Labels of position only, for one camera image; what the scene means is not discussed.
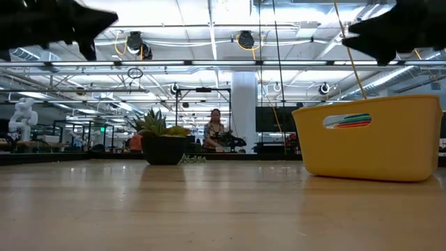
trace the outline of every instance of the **white humanoid robot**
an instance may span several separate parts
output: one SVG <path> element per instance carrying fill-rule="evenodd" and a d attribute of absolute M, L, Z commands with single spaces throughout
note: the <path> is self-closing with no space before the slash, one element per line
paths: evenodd
<path fill-rule="evenodd" d="M 38 114 L 33 111 L 34 99 L 32 98 L 20 98 L 19 102 L 15 104 L 14 115 L 9 120 L 9 135 L 13 139 L 18 138 L 17 129 L 21 130 L 21 141 L 29 141 L 31 134 L 31 126 L 37 125 Z"/>

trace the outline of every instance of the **woman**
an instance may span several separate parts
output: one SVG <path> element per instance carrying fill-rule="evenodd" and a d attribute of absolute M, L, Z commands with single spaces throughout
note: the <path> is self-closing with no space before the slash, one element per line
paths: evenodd
<path fill-rule="evenodd" d="M 214 109 L 210 113 L 210 121 L 204 126 L 204 147 L 207 149 L 215 149 L 215 147 L 221 147 L 217 141 L 211 139 L 216 135 L 224 134 L 224 125 L 220 123 L 220 110 Z"/>

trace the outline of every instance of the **green succulent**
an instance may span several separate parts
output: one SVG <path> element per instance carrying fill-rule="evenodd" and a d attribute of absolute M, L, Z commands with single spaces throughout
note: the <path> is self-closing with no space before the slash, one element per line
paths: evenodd
<path fill-rule="evenodd" d="M 166 116 L 163 116 L 161 111 L 155 113 L 152 108 L 144 116 L 144 120 L 135 121 L 135 124 L 141 126 L 142 129 L 138 130 L 138 134 L 142 136 L 161 136 L 166 129 Z"/>
<path fill-rule="evenodd" d="M 128 121 L 128 123 L 143 137 L 185 137 L 190 133 L 190 130 L 182 126 L 167 128 L 166 116 L 163 116 L 161 111 L 153 111 L 153 108 L 148 111 L 147 115 L 144 115 L 144 119 L 137 116 L 137 119 L 133 119 L 133 122 Z"/>
<path fill-rule="evenodd" d="M 135 114 L 137 116 L 138 119 L 132 118 L 133 122 L 131 121 L 127 121 L 127 123 L 133 128 L 135 129 L 137 132 L 139 132 L 140 130 L 143 130 L 144 128 L 142 127 L 144 122 L 141 120 L 141 118 L 138 116 L 138 114 Z"/>

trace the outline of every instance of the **computer screen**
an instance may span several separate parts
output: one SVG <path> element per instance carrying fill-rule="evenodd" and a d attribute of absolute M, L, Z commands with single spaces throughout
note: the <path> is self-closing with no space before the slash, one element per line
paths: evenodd
<path fill-rule="evenodd" d="M 295 122 L 291 112 L 297 107 L 275 107 L 277 119 L 282 131 L 296 132 Z M 274 111 L 271 107 L 256 107 L 256 131 L 257 132 L 279 132 L 279 126 Z"/>

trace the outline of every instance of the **potted plant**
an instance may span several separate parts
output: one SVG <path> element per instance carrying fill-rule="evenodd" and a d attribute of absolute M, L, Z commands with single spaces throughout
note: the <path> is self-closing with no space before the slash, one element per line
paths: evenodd
<path fill-rule="evenodd" d="M 151 109 L 143 119 L 134 120 L 135 129 L 142 136 L 141 146 L 145 159 L 151 165 L 177 165 L 183 158 L 186 136 L 190 130 L 166 127 L 166 116 Z"/>

